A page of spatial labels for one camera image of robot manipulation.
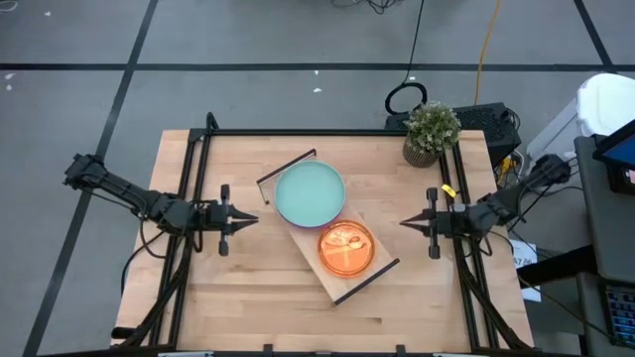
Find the grey desk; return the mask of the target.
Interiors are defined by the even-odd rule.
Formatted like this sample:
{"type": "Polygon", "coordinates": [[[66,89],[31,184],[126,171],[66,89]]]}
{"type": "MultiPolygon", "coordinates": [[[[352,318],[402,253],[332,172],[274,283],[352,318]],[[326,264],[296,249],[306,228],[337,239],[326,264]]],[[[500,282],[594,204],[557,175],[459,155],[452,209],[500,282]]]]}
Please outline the grey desk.
{"type": "Polygon", "coordinates": [[[592,157],[592,137],[574,139],[598,273],[635,284],[635,195],[613,192],[603,163],[592,157]]]}

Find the wooden shelf with black legs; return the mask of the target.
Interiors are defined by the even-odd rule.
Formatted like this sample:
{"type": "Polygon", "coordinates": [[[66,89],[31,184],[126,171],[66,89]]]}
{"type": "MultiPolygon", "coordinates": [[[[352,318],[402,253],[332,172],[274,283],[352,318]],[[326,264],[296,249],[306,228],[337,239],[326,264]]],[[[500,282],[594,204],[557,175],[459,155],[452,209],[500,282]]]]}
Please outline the wooden shelf with black legs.
{"type": "MultiPolygon", "coordinates": [[[[315,149],[311,149],[256,180],[264,202],[267,205],[271,206],[279,217],[280,215],[276,209],[274,200],[275,185],[280,175],[286,169],[294,164],[305,161],[320,161],[320,159],[318,158],[318,151],[315,149]]],[[[350,206],[350,204],[347,202],[347,199],[339,215],[340,217],[335,221],[353,220],[363,224],[372,233],[371,229],[366,224],[366,222],[364,222],[361,215],[350,206]]],[[[360,290],[377,280],[383,274],[394,268],[400,262],[398,258],[388,253],[379,238],[374,233],[372,233],[375,240],[375,258],[371,263],[371,266],[357,277],[337,277],[326,270],[318,257],[319,235],[324,228],[326,228],[333,222],[322,228],[302,229],[292,226],[291,224],[285,222],[281,217],[280,221],[282,222],[285,229],[288,230],[293,241],[296,243],[301,253],[311,266],[312,270],[317,275],[322,286],[325,288],[327,294],[336,305],[343,303],[345,300],[358,293],[360,290]]]]}

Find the keypad with blue keys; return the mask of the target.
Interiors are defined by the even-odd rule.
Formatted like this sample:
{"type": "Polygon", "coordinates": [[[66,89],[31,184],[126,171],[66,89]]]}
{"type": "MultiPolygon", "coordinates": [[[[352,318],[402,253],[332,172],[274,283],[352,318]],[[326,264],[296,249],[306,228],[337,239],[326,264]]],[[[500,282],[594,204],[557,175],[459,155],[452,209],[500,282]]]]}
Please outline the keypad with blue keys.
{"type": "Polygon", "coordinates": [[[601,292],[613,344],[635,349],[635,287],[606,284],[601,292]]]}

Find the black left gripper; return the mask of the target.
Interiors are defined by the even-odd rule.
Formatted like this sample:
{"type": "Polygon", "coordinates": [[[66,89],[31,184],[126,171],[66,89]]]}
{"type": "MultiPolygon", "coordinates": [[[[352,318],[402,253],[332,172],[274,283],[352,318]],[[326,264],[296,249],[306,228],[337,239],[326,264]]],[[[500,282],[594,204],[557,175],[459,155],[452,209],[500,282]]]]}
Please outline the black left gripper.
{"type": "MultiPolygon", "coordinates": [[[[230,187],[223,184],[220,187],[220,200],[213,199],[207,204],[205,215],[205,229],[208,231],[219,231],[220,239],[218,244],[218,254],[229,254],[229,236],[250,225],[256,224],[257,220],[239,220],[229,222],[229,195],[230,187]]],[[[230,206],[230,217],[232,219],[257,219],[257,216],[240,211],[234,205],[230,206]]]]}

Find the teal plate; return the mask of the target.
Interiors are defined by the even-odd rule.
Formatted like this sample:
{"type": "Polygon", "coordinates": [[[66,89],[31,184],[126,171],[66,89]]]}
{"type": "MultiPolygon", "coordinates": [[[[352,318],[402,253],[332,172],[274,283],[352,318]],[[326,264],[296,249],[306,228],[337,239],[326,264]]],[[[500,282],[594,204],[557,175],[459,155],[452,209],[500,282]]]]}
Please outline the teal plate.
{"type": "Polygon", "coordinates": [[[286,169],[275,185],[277,211],[284,214],[339,214],[346,201],[340,173],[321,161],[305,161],[286,169]]]}

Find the black monitor with blue screen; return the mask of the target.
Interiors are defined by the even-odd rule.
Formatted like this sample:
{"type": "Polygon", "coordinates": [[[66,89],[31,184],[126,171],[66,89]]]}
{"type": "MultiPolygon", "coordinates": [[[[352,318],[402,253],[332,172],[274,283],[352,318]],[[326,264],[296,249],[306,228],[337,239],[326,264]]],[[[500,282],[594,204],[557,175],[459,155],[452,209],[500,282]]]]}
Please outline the black monitor with blue screen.
{"type": "Polygon", "coordinates": [[[635,195],[635,119],[607,137],[594,138],[592,156],[605,165],[610,189],[635,195]]]}

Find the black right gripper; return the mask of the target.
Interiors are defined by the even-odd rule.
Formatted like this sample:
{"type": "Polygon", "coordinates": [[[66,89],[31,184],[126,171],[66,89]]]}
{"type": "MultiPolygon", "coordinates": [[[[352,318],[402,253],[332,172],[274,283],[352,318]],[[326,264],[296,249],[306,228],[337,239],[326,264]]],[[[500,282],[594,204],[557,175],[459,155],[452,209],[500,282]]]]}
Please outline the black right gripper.
{"type": "Polygon", "coordinates": [[[439,234],[453,237],[458,234],[459,218],[461,214],[454,211],[438,211],[438,190],[435,187],[426,191],[428,209],[423,209],[421,213],[411,218],[403,220],[403,223],[428,220],[429,225],[406,224],[406,227],[420,231],[424,236],[430,238],[429,257],[439,259],[441,257],[441,246],[439,244],[439,234]]]}

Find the black metal table frame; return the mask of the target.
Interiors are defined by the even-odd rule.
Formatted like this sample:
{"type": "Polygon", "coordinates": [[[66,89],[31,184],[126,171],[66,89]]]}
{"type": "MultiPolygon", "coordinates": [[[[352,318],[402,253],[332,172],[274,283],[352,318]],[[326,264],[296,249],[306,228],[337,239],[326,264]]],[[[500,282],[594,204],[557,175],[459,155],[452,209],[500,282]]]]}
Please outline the black metal table frame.
{"type": "Polygon", "coordinates": [[[160,331],[180,328],[181,349],[277,352],[466,352],[468,317],[453,244],[431,259],[427,239],[404,226],[442,184],[438,167],[416,169],[402,156],[404,136],[384,130],[222,129],[211,140],[202,194],[223,184],[259,222],[236,233],[230,253],[217,253],[209,233],[192,257],[181,307],[168,306],[160,331]],[[334,166],[347,202],[389,253],[391,269],[341,304],[333,304],[295,244],[290,229],[264,203],[260,178],[307,151],[334,166]]]}

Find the orange translucent plate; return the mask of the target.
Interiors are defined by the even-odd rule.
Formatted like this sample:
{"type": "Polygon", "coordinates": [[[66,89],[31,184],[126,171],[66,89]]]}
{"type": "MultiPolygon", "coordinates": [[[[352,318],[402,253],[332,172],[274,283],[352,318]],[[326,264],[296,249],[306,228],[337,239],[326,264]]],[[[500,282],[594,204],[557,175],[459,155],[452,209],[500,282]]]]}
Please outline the orange translucent plate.
{"type": "Polygon", "coordinates": [[[338,220],[321,231],[317,253],[329,273],[353,278],[371,266],[375,258],[375,240],[363,224],[338,220]]]}

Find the potted plant in ribbed pot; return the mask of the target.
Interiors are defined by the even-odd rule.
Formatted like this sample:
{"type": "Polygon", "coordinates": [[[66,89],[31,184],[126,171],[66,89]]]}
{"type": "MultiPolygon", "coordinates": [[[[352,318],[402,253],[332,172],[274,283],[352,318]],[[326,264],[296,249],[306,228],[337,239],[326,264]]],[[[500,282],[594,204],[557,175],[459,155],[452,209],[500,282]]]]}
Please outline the potted plant in ribbed pot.
{"type": "Polygon", "coordinates": [[[447,104],[430,101],[415,109],[404,121],[407,136],[403,157],[416,168],[428,168],[458,142],[461,124],[447,104]]]}

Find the white paper sheet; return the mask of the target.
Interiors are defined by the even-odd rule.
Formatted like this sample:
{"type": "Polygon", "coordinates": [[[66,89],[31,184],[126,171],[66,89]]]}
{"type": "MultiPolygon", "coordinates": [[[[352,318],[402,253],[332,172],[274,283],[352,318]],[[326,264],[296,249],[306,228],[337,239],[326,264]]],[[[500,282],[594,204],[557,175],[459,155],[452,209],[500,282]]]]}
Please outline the white paper sheet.
{"type": "MultiPolygon", "coordinates": [[[[532,264],[536,264],[538,262],[538,255],[535,252],[536,245],[532,243],[524,243],[519,240],[511,240],[511,244],[513,246],[513,259],[516,269],[523,268],[525,266],[529,266],[532,264]]],[[[542,296],[540,293],[540,288],[523,288],[522,289],[523,299],[527,301],[533,302],[541,302],[542,296]]]]}

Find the white bin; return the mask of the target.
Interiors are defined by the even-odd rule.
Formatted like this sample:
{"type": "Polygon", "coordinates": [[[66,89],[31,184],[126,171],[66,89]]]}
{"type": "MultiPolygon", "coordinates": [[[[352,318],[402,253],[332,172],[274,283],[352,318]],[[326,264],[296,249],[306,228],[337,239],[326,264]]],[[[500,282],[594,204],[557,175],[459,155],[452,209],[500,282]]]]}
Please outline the white bin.
{"type": "Polygon", "coordinates": [[[635,119],[635,79],[600,73],[587,79],[552,121],[527,145],[529,169],[547,154],[575,157],[579,136],[610,136],[635,119]]]}

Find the black desk support bar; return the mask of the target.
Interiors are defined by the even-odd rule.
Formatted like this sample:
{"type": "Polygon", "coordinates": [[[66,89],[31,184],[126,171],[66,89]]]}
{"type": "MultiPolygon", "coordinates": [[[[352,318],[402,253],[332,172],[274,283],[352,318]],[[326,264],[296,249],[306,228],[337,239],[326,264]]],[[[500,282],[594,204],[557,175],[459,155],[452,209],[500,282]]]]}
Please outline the black desk support bar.
{"type": "Polygon", "coordinates": [[[591,245],[548,258],[516,270],[522,288],[540,286],[574,278],[579,273],[596,273],[595,252],[591,245]]]}

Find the black computer box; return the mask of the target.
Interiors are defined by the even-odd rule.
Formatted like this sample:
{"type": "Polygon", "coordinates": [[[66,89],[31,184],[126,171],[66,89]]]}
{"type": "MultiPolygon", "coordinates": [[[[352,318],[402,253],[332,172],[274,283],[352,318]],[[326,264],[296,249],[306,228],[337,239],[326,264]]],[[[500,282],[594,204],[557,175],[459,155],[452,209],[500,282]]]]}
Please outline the black computer box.
{"type": "MultiPolygon", "coordinates": [[[[404,130],[404,121],[422,103],[411,111],[398,112],[390,106],[386,107],[389,117],[385,128],[388,130],[404,130]]],[[[483,133],[492,166],[498,165],[502,159],[513,152],[520,145],[517,133],[518,123],[515,112],[502,103],[492,103],[475,106],[452,108],[460,121],[461,131],[480,131],[483,133]]]]}

